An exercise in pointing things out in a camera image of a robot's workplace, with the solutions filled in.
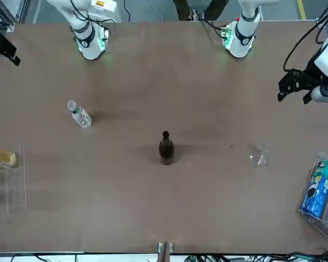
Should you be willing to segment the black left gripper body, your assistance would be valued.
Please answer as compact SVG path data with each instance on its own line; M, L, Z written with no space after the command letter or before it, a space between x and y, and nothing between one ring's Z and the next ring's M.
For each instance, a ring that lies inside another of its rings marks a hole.
M323 73L315 65L315 59L310 59L304 70L297 71L297 90L311 91L320 86Z

